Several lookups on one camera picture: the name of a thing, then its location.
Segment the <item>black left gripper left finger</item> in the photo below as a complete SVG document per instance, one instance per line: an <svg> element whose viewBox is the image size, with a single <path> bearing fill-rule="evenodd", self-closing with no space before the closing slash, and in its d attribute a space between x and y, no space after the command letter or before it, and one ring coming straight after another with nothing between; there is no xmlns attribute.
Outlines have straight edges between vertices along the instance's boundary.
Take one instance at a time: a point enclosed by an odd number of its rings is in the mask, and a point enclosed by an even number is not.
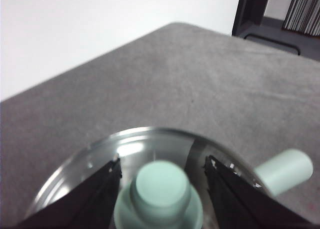
<svg viewBox="0 0 320 229"><path fill-rule="evenodd" d="M66 195L18 223L16 229L108 229L122 168L109 161Z"/></svg>

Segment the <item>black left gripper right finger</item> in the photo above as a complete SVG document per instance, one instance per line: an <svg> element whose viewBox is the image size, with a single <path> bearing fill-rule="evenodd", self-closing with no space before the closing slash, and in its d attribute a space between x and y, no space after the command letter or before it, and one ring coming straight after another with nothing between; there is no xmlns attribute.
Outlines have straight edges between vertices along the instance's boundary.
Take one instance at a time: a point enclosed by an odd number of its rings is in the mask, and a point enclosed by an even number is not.
<svg viewBox="0 0 320 229"><path fill-rule="evenodd" d="M221 229L320 227L256 189L212 155L205 159L204 173L208 194Z"/></svg>

